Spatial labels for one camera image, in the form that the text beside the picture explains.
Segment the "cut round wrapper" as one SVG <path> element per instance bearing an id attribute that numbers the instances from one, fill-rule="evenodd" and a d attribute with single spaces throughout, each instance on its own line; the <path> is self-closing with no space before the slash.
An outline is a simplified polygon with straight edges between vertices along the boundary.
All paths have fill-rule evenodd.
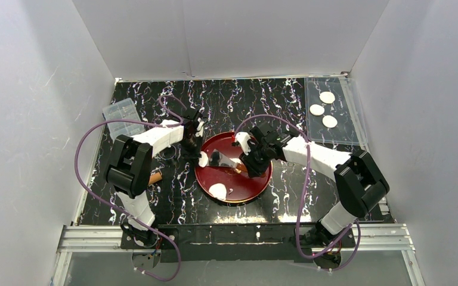
<path id="1" fill-rule="evenodd" d="M 198 165 L 200 167 L 206 167 L 208 165 L 208 163 L 209 163 L 208 155 L 204 151 L 201 151 L 200 152 L 199 161 L 198 161 Z"/>
<path id="2" fill-rule="evenodd" d="M 225 201 L 227 198 L 228 191 L 224 184 L 217 183 L 209 187 L 208 193 L 210 193 L 210 195 L 213 196 L 213 198 L 216 198 L 217 200 Z"/>

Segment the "wooden double-ended pastry roller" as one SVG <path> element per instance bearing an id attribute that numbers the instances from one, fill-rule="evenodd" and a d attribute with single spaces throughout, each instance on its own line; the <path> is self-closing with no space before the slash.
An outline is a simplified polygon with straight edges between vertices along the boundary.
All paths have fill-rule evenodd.
<path id="1" fill-rule="evenodd" d="M 161 172 L 156 172 L 154 174 L 150 175 L 148 185 L 153 185 L 157 182 L 160 182 L 162 180 L 162 173 Z"/>

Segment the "red round lacquer plate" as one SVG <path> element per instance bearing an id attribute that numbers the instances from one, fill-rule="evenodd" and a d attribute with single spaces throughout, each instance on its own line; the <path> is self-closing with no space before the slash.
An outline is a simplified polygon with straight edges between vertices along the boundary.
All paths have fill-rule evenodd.
<path id="1" fill-rule="evenodd" d="M 232 145 L 233 135 L 233 132 L 223 132 L 214 135 L 203 143 L 201 150 L 208 156 L 211 155 L 214 149 L 217 149 L 230 158 L 239 158 L 242 149 Z M 210 166 L 195 167 L 197 182 L 202 190 L 211 198 L 213 198 L 213 196 L 208 193 L 210 186 L 217 183 L 222 183 L 226 186 L 228 191 L 226 200 L 218 201 L 228 204 L 245 203 L 259 196 L 267 188 L 272 174 L 272 163 L 269 165 L 264 176 L 255 178 L 250 178 L 247 172 L 241 172 L 230 168 Z"/>

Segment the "metal scraper wooden handle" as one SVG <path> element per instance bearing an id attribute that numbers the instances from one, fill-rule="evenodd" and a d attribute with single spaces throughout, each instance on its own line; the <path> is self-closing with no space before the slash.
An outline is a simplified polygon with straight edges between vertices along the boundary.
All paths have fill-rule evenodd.
<path id="1" fill-rule="evenodd" d="M 217 149 L 214 149 L 209 157 L 208 166 L 210 167 L 224 167 L 241 172 L 247 172 L 246 166 L 240 161 L 239 158 L 230 158 Z"/>

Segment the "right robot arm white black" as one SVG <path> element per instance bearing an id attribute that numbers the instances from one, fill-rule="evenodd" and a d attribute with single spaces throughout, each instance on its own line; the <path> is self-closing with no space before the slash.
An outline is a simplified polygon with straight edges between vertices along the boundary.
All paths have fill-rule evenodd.
<path id="1" fill-rule="evenodd" d="M 261 176 L 272 160 L 308 166 L 333 180 L 338 203 L 315 226 L 315 233 L 332 238 L 356 219 L 365 217 L 390 190 L 370 153 L 336 151 L 309 142 L 298 130 L 280 133 L 263 122 L 233 135 L 239 157 L 251 178 Z"/>

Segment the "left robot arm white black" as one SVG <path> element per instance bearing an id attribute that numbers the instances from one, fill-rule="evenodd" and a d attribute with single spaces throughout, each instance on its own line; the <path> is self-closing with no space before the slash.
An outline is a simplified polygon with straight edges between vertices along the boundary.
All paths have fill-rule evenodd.
<path id="1" fill-rule="evenodd" d="M 155 155 L 180 144 L 186 160 L 198 162 L 203 144 L 205 118 L 200 110 L 188 109 L 181 115 L 181 122 L 166 119 L 138 135 L 119 135 L 110 153 L 105 179 L 112 185 L 129 213 L 133 229 L 147 231 L 137 221 L 152 226 L 155 216 L 146 194 Z"/>

